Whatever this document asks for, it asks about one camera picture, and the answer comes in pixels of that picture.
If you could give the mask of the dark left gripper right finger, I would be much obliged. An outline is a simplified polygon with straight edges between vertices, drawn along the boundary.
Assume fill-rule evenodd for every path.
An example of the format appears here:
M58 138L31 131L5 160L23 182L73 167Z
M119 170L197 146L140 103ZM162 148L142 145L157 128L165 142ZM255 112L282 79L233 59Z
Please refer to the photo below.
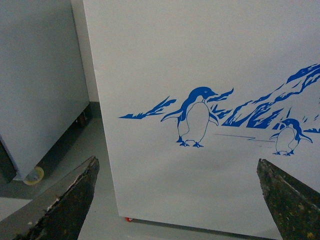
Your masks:
M320 193L266 159L257 175L269 212L284 240L320 238Z

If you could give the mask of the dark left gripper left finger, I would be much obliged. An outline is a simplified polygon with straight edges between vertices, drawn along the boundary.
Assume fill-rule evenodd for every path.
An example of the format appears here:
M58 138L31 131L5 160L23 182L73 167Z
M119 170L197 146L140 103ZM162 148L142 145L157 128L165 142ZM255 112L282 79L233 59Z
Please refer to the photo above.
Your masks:
M15 240L77 240L91 207L100 170L98 158L87 159L84 170L36 221Z

